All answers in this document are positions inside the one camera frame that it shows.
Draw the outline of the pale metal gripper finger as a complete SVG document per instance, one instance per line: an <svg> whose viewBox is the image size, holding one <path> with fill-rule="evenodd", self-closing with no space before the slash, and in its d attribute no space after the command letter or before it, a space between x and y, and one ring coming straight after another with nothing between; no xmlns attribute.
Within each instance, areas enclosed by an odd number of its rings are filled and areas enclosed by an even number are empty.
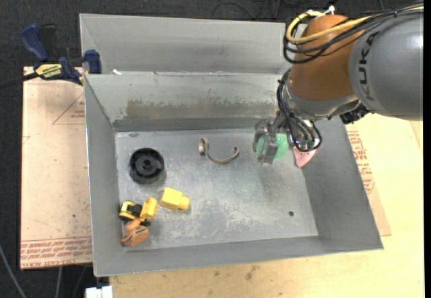
<svg viewBox="0 0 431 298"><path fill-rule="evenodd" d="M255 125L254 138L253 138L253 151L261 153L267 137L267 120L260 120Z"/></svg>
<svg viewBox="0 0 431 298"><path fill-rule="evenodd" d="M275 138L260 137L258 140L258 162L271 165L277 154L279 145Z"/></svg>

